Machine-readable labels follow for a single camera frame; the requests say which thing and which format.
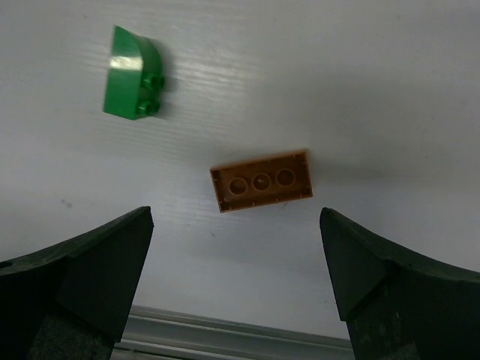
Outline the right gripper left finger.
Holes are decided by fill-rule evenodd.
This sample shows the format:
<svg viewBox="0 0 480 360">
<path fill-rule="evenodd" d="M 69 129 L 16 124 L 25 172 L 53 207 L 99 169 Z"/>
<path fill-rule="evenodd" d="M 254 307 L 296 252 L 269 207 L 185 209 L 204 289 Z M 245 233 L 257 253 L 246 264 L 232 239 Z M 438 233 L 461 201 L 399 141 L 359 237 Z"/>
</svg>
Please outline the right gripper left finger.
<svg viewBox="0 0 480 360">
<path fill-rule="evenodd" d="M 109 359 L 152 239 L 142 206 L 82 235 L 1 262 L 2 359 Z"/>
</svg>

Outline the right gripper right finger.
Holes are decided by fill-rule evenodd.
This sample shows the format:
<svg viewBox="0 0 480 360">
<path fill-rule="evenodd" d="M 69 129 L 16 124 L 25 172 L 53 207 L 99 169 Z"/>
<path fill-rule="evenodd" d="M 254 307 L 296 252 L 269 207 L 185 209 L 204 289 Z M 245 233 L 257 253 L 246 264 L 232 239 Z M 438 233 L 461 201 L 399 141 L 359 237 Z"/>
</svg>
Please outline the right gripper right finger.
<svg viewBox="0 0 480 360">
<path fill-rule="evenodd" d="M 356 359 L 478 359 L 479 273 L 389 241 L 332 208 L 319 228 Z"/>
</svg>

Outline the green curved lego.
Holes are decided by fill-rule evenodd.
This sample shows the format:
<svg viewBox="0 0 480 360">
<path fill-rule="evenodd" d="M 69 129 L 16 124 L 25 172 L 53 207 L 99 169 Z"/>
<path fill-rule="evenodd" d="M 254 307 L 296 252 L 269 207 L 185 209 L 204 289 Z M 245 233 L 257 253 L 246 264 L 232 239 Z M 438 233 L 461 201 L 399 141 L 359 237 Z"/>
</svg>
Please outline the green curved lego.
<svg viewBox="0 0 480 360">
<path fill-rule="evenodd" d="M 132 121 L 155 116 L 164 83 L 163 61 L 151 40 L 114 26 L 103 111 Z"/>
</svg>

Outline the brown flat lego plate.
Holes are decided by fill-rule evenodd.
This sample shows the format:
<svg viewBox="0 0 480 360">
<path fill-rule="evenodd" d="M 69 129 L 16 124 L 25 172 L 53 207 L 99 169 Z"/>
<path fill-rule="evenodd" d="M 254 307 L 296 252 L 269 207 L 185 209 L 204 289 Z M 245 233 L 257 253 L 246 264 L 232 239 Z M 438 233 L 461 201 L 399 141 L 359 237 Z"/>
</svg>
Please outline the brown flat lego plate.
<svg viewBox="0 0 480 360">
<path fill-rule="evenodd" d="M 214 166 L 210 175 L 222 213 L 313 196 L 304 149 Z"/>
</svg>

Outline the aluminium front rail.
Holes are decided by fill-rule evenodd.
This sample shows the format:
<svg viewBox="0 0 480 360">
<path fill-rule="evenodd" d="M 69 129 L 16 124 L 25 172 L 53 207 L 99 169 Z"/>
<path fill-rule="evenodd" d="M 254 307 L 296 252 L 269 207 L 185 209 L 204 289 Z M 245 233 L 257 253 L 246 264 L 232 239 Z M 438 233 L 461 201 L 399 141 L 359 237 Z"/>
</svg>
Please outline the aluminium front rail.
<svg viewBox="0 0 480 360">
<path fill-rule="evenodd" d="M 113 359 L 354 359 L 350 342 L 133 306 Z"/>
</svg>

